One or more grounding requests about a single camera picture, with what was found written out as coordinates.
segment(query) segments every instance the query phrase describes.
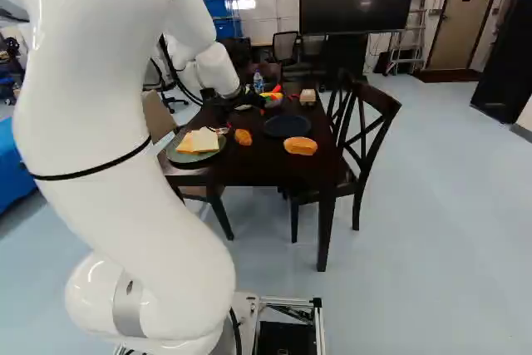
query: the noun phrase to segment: blue bin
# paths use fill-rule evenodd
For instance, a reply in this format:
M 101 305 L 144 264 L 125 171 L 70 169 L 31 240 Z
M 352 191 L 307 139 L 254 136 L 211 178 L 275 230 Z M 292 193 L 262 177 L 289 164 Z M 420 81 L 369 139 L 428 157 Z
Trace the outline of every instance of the blue bin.
M 242 22 L 238 18 L 227 18 L 224 20 L 214 20 L 216 27 L 216 39 L 226 37 L 242 37 Z
M 233 0 L 205 0 L 205 6 L 211 17 L 231 17 L 231 2 Z

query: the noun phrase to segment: orange object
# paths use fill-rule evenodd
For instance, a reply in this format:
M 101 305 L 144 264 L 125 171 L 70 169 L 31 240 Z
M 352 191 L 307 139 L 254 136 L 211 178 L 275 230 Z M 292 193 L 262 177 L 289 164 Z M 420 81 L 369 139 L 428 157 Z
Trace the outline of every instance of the orange object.
M 290 137 L 283 144 L 290 154 L 313 155 L 318 149 L 318 143 L 307 137 Z
M 240 145 L 252 145 L 253 143 L 253 139 L 251 138 L 251 133 L 249 133 L 249 131 L 246 131 L 245 129 L 237 129 L 234 132 L 234 139 Z

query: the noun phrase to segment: door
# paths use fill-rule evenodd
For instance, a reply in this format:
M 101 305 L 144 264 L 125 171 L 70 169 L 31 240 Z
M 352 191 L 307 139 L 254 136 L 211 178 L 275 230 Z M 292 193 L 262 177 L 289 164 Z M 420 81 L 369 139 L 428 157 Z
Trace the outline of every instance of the door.
M 427 68 L 468 68 L 490 0 L 446 0 Z

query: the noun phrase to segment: plastic bottle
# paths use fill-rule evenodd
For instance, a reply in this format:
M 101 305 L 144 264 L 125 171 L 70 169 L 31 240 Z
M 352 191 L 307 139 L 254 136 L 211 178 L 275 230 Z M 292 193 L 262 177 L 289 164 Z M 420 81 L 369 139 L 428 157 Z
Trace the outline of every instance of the plastic bottle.
M 263 76 L 260 75 L 258 68 L 253 75 L 253 88 L 257 93 L 262 93 L 264 91 L 264 79 Z

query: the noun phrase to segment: tv stand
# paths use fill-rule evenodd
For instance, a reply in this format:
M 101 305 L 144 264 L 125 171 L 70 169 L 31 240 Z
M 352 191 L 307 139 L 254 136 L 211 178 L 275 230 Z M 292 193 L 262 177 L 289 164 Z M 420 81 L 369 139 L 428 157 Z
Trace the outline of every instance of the tv stand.
M 364 76 L 367 38 L 367 33 L 329 35 L 324 50 L 328 81 L 336 81 L 341 68 L 350 71 L 358 80 L 367 81 Z

